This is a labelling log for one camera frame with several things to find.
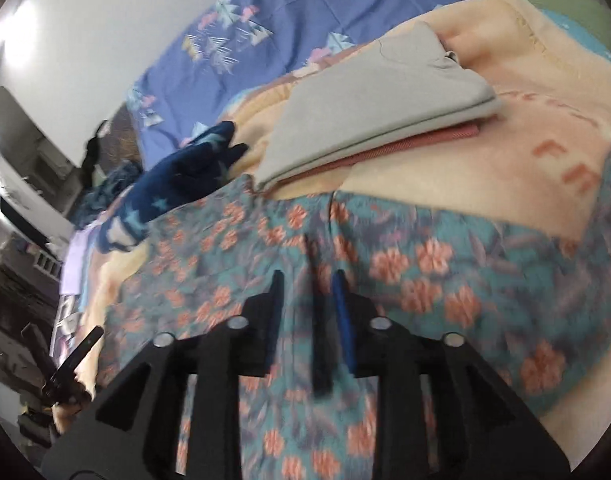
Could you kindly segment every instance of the hand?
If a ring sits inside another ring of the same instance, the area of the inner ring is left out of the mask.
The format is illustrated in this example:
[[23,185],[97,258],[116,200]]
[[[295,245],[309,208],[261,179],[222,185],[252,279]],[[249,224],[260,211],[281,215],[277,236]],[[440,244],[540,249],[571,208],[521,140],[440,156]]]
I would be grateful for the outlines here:
[[[81,389],[82,393],[86,393],[86,387],[77,381],[77,386]],[[59,434],[64,434],[70,429],[73,422],[76,420],[77,414],[89,406],[92,401],[89,394],[78,396],[80,401],[72,403],[57,403],[52,406],[52,419],[55,421],[55,427]]]

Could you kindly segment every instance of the white wall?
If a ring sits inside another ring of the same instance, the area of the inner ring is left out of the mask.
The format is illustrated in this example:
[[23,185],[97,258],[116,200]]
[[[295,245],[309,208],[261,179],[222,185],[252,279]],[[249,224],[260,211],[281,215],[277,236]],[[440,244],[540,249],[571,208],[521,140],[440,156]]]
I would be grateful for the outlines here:
[[73,225],[24,182],[1,154],[0,178],[6,190],[5,196],[8,197],[11,193],[23,206],[19,206],[15,200],[10,200],[10,198],[7,198],[8,202],[30,224],[48,238],[61,238],[65,242],[70,240],[74,231]]
[[0,351],[8,355],[8,366],[10,371],[14,370],[14,375],[37,388],[43,386],[45,380],[36,367],[30,351],[1,331]]
[[0,88],[0,150],[19,172],[33,170],[43,134],[5,88]]
[[75,164],[99,123],[188,23],[215,0],[24,0],[23,62],[1,84]]
[[21,396],[0,383],[0,417],[13,425],[17,425],[17,416],[21,412]]

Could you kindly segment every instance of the lavender cloth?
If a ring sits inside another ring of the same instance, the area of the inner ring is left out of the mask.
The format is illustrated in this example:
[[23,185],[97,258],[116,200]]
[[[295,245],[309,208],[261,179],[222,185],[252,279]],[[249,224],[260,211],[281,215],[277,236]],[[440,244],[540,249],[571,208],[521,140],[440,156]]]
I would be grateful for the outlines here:
[[62,296],[77,296],[81,293],[81,273],[84,268],[84,256],[88,246],[88,237],[94,228],[89,225],[83,231],[74,233],[68,247],[68,254],[61,272],[59,293]]

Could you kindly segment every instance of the folded pink cloth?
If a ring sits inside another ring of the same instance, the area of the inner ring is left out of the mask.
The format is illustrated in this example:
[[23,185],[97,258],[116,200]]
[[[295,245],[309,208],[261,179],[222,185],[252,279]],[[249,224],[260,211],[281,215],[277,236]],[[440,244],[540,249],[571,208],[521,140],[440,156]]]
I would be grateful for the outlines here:
[[304,171],[303,173],[291,176],[285,180],[281,180],[281,184],[287,184],[294,180],[312,176],[324,171],[335,170],[343,166],[352,166],[358,162],[363,162],[370,158],[377,158],[378,156],[389,155],[390,153],[402,152],[403,150],[412,150],[413,148],[421,148],[423,146],[431,146],[438,144],[439,142],[447,142],[449,140],[467,139],[468,137],[474,137],[479,134],[479,126],[474,121],[467,123],[457,124],[457,126],[451,126],[449,128],[441,128],[440,130],[434,130],[426,134],[419,134],[407,139],[395,140],[390,144],[384,144],[378,148],[367,150],[367,152],[356,153],[333,162],[328,162],[318,168]]

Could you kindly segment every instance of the star print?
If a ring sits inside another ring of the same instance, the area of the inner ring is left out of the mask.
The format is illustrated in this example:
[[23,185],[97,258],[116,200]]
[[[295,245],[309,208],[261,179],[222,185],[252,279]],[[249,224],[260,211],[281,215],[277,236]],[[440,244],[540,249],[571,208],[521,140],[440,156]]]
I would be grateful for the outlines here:
[[132,227],[137,234],[142,234],[146,230],[146,225],[142,224],[139,218],[139,211],[132,209],[129,205],[126,205],[124,222]]
[[118,216],[112,219],[106,236],[111,246],[128,248],[135,244],[135,239],[124,229]]
[[202,139],[199,139],[199,142],[197,142],[197,144],[205,144],[206,142],[209,142],[212,145],[212,149],[217,152],[219,149],[219,143],[223,142],[224,140],[225,139],[219,134],[207,134]]
[[159,209],[162,213],[168,210],[168,201],[164,198],[157,198],[153,203],[152,207]]
[[205,131],[207,131],[208,127],[205,126],[204,123],[194,123],[194,127],[192,128],[192,140],[196,139],[197,137],[199,137],[202,133],[205,133]]

